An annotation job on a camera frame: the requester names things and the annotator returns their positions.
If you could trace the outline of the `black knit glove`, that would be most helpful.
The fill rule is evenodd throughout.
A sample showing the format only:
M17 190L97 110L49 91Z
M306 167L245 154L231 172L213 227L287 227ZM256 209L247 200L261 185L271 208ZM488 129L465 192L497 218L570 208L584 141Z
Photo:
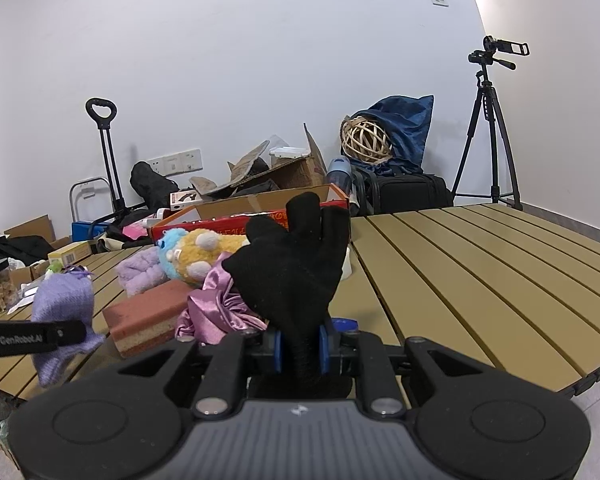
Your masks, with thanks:
M288 226L269 216L246 225L249 244L222 262L249 309L280 335L280 368L321 371L321 326L338 288L350 240L346 208L305 192L286 205Z

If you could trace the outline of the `pink satin cloth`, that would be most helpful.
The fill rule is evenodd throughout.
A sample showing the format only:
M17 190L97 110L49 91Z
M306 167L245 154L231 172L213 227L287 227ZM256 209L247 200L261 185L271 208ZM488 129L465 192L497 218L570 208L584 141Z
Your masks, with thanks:
M266 330L266 323L247 307L233 278L222 267L229 256L229 252L222 252L201 288L188 294L186 307L176 321L176 340L218 344L229 333Z

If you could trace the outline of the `purple knit pouch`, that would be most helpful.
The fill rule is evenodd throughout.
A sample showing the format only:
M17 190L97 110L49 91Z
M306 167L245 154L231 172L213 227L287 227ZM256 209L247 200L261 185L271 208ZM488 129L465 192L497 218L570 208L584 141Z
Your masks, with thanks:
M85 328L84 341L32 356L41 387L57 384L75 356L91 353L104 343L105 336L93 330L94 304L91 274L82 266L64 273L52 273L38 285L32 322L80 321Z

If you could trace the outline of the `pink sponge block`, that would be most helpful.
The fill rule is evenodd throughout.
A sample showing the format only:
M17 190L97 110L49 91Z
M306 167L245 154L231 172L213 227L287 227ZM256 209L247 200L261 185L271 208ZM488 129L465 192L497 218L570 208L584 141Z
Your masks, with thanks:
M178 318L195 289L172 280L106 307L104 319L123 359L174 338Z

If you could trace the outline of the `lavender fluffy headband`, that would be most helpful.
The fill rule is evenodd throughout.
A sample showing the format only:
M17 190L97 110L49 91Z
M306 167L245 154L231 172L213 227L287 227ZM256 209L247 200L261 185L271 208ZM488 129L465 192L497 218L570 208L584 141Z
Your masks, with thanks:
M134 252L114 268L126 296L133 297L168 280L159 259L159 249L151 246Z

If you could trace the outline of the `blue tissue pack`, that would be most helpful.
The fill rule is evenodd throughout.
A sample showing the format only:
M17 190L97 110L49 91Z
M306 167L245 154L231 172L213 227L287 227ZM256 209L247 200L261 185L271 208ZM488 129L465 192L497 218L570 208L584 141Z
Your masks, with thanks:
M357 333L360 329L353 318L332 318L332 327L338 333Z

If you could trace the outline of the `white paper packet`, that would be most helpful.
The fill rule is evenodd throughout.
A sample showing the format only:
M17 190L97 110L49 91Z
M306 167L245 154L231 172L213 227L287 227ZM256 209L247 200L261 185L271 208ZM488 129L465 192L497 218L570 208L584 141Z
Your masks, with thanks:
M38 285L35 283L22 285L18 292L16 292L14 301L10 305L9 310L17 311L18 309L30 306L30 304L33 304L37 292Z

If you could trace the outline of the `white foam cylinder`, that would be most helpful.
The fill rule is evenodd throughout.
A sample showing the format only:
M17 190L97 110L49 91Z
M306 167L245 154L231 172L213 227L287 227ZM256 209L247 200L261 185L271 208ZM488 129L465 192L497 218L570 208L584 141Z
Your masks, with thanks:
M344 256L343 264L342 264L342 273L341 273L341 281L346 280L352 274L352 264L351 264L351 248L347 247L346 255Z

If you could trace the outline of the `yellow blue plush toy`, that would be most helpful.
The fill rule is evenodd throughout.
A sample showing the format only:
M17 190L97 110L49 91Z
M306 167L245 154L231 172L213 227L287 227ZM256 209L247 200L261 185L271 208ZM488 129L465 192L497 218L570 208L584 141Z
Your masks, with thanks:
M248 244L245 235L177 228L164 232L156 246L160 264L168 278L199 286L223 252L234 254Z

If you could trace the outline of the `red fruit cardboard box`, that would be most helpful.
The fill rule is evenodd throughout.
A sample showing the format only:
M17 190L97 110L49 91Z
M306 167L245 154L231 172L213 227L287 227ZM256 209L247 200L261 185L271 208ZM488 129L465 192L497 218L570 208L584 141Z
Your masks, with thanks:
M221 234L244 234L249 219L260 214L273 218L286 228L288 226L287 203L294 196L305 192L317 195L323 207L337 206L347 209L349 206L348 196L334 184L287 188L193 204L151 226L148 234L153 242L158 242L166 231L172 229L186 231L208 229Z

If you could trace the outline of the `black suitcase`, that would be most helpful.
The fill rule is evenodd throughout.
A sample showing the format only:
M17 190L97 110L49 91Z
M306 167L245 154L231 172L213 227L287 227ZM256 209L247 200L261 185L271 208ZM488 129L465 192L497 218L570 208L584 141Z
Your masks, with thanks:
M453 206L453 196L445 180L433 174L378 176L370 170L354 167L352 178L360 216Z

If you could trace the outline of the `open brown cardboard box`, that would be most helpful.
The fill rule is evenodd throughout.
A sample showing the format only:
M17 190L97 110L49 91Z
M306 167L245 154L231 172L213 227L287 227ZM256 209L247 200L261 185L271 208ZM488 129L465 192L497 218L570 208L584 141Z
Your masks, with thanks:
M204 177L191 177L189 182L203 200L322 185L327 172L322 153L308 127L303 125L303 129L305 148L290 146L279 136L271 136L238 162L227 164L227 182L216 184Z

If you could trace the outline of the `black bag on floor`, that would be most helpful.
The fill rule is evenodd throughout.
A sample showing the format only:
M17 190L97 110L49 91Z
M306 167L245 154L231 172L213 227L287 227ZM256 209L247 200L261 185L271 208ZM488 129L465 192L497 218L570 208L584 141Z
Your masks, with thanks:
M169 209L171 194L180 190L174 181L155 172L148 162L137 162L132 167L130 185L152 211Z

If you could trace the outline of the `blue velvet bag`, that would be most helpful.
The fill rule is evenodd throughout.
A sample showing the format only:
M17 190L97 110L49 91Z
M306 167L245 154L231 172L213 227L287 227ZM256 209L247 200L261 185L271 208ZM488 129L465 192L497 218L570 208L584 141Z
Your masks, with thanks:
M364 117L384 130L391 144L391 157L377 165L350 158L351 164L381 176L422 174L433 111L434 96L387 96L370 108L359 110L352 119Z

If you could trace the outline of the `white wall outlet strip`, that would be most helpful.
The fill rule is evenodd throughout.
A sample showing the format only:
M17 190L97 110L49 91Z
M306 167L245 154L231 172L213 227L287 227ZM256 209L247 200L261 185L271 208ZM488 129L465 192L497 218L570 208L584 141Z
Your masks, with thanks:
M152 170L163 177L175 176L176 174L189 174L190 172L204 169L202 154L199 148L150 158L147 163Z

